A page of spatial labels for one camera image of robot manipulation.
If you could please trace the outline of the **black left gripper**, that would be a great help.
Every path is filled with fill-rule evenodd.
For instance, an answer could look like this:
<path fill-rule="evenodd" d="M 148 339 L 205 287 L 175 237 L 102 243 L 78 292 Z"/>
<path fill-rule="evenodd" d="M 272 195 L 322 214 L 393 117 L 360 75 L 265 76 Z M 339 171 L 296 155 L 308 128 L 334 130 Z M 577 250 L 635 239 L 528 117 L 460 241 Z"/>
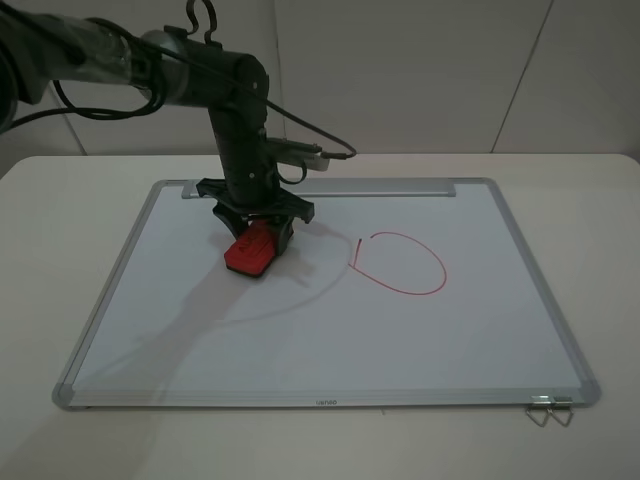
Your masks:
<path fill-rule="evenodd" d="M 249 228 L 252 217 L 268 219 L 276 256 L 287 249 L 294 218 L 310 222 L 314 205 L 284 190 L 276 162 L 265 147 L 266 108 L 226 103 L 210 106 L 208 114 L 219 151 L 222 180 L 204 179 L 200 196 L 217 200 L 212 213 L 235 240 Z"/>

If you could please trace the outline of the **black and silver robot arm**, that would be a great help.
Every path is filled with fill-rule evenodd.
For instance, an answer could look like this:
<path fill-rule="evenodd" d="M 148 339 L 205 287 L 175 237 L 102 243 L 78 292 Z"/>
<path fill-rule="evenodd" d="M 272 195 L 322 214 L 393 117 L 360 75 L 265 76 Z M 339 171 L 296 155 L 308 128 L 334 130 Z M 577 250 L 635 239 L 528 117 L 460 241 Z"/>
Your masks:
<path fill-rule="evenodd" d="M 184 29 L 165 27 L 135 37 L 104 19 L 78 20 L 1 6 L 1 129 L 16 119 L 19 103 L 35 105 L 50 84 L 62 81 L 128 85 L 147 98 L 135 111 L 79 108 L 64 114 L 96 120 L 149 115 L 164 105 L 204 108 L 212 125 L 223 177 L 203 179 L 200 196 L 235 238 L 253 225 L 282 255 L 296 218 L 310 222 L 314 207 L 284 189 L 277 165 L 303 166 L 303 145 L 270 139 L 265 124 L 269 78 L 252 55 L 229 52 L 212 41 L 191 40 Z"/>

